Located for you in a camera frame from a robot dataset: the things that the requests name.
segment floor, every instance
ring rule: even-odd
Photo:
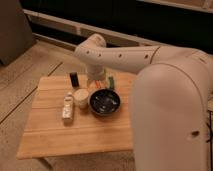
[[[17,160],[16,152],[42,76],[84,72],[73,52],[37,41],[37,44],[7,67],[0,67],[0,170],[46,171],[37,160]],[[132,151],[50,157],[56,171],[132,171]]]

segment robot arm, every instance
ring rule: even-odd
[[[207,170],[205,117],[213,59],[190,48],[106,48],[93,35],[75,50],[90,79],[108,66],[137,74],[130,97],[138,171]]]

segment black bowl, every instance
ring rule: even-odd
[[[91,95],[89,104],[95,114],[108,116],[119,108],[120,98],[112,90],[100,89]]]

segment wooden table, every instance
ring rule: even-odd
[[[116,73],[115,91],[121,107],[110,117],[96,117],[88,109],[74,108],[74,121],[64,125],[61,120],[63,99],[74,91],[68,76],[42,77],[18,149],[18,159],[37,158],[51,167],[44,157],[83,153],[132,150],[132,133],[128,98],[134,75]],[[86,76],[80,75],[81,87]]]

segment small white cup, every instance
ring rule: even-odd
[[[89,92],[87,89],[78,89],[74,92],[74,103],[80,109],[84,109],[88,105]]]

